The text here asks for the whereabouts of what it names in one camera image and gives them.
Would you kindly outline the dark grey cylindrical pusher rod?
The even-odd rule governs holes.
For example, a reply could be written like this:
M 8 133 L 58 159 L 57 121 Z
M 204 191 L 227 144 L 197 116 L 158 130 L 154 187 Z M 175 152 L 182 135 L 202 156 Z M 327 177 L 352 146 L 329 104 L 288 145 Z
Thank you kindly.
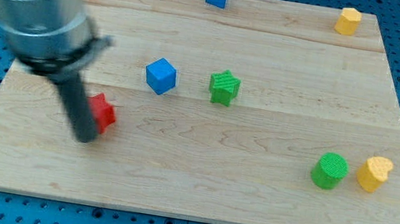
M 76 140 L 83 143 L 94 141 L 99 132 L 79 73 L 65 77 L 52 76 L 51 81 L 57 89 Z

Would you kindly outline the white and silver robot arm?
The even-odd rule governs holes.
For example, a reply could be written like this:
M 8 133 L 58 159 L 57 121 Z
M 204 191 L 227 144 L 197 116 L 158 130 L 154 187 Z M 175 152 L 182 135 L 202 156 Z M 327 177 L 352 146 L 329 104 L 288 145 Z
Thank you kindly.
M 80 72 L 105 49 L 83 0 L 0 0 L 0 26 L 16 58 L 55 84 L 79 142 L 99 134 Z

